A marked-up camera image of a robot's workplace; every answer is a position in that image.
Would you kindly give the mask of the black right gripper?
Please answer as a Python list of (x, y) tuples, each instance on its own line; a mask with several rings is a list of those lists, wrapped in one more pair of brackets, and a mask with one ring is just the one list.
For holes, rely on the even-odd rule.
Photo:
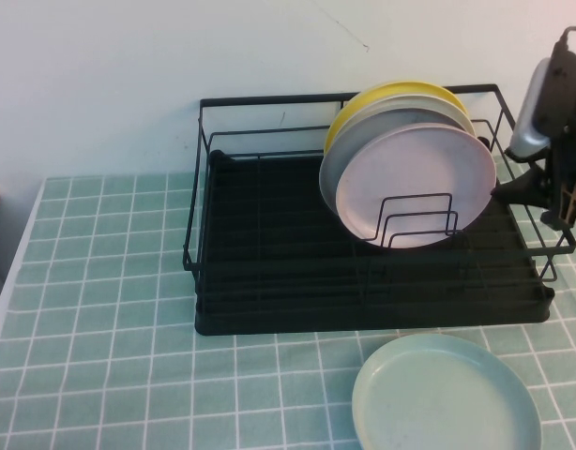
[(553, 230), (568, 230), (576, 222), (576, 53), (565, 40), (556, 42), (550, 73), (550, 100), (555, 133), (551, 138), (553, 160), (566, 182), (550, 206), (546, 176), (540, 167), (530, 167), (523, 175), (498, 184), (492, 197), (503, 204), (549, 207), (540, 221)]

